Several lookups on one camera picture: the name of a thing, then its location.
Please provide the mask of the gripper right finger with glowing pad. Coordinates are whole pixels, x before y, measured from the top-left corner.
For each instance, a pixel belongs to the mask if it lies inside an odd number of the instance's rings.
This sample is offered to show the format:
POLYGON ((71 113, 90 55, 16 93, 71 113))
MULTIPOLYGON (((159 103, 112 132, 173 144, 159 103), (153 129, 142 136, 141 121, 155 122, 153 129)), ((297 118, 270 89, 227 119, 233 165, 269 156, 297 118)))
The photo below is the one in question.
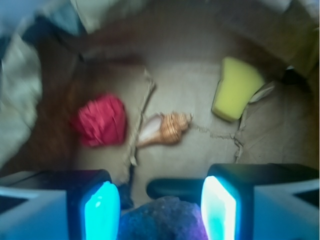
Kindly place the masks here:
POLYGON ((213 164, 201 214, 210 240, 317 240, 320 173, 296 163, 213 164))

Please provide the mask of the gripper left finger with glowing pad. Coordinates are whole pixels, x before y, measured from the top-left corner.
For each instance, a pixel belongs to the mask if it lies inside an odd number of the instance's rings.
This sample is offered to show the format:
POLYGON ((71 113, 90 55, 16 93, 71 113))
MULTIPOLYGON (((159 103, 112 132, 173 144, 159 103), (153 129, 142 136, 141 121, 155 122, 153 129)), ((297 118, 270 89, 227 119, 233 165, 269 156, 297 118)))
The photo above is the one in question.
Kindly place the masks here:
POLYGON ((21 171, 0 180, 3 240, 114 240, 120 213, 106 170, 21 171))

